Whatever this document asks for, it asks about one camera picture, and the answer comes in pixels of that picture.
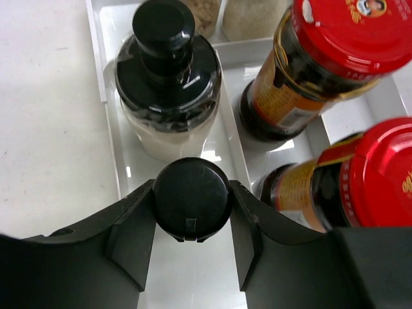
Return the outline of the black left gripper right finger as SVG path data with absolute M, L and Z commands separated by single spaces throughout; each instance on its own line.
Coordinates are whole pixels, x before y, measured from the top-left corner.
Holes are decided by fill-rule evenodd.
M 231 181 L 239 287 L 249 308 L 410 308 L 411 229 L 336 228 L 286 218 Z

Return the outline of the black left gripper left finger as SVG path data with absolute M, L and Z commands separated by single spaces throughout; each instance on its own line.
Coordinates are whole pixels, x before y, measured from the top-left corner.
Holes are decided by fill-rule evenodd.
M 136 308 L 155 234 L 152 184 L 49 236 L 1 236 L 1 307 Z

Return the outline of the small brown spice jar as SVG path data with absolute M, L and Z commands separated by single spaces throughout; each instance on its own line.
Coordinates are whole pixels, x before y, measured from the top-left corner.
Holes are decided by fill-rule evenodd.
M 232 211 L 232 189 L 225 173 L 197 157 L 164 167 L 153 186 L 157 224 L 178 242 L 204 242 L 218 233 Z

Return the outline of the red lid sauce jar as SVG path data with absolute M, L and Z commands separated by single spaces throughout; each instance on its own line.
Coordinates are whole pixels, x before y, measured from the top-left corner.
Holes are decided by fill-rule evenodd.
M 261 182 L 259 199 L 317 232 L 411 226 L 411 117 L 380 122 L 286 164 Z
M 410 61 L 410 1 L 294 1 L 242 94 L 241 123 L 258 140 L 287 141 Z

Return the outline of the white powder bottle black cap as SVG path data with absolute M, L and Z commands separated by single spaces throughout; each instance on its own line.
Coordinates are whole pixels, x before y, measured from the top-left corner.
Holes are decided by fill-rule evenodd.
M 124 116 L 153 158 L 198 156 L 220 104 L 221 65 L 181 1 L 144 1 L 115 59 Z

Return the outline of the clear-lid grinder white powder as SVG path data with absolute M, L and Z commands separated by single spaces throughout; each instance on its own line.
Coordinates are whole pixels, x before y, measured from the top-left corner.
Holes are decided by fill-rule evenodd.
M 221 28 L 228 41 L 273 37 L 292 1 L 226 1 Z

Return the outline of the knob-cap jar tan chunks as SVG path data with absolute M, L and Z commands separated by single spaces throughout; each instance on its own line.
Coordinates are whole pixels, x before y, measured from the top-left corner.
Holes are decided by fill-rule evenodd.
M 210 38 L 216 29 L 220 12 L 220 0 L 184 0 L 195 20 L 196 31 L 205 38 Z

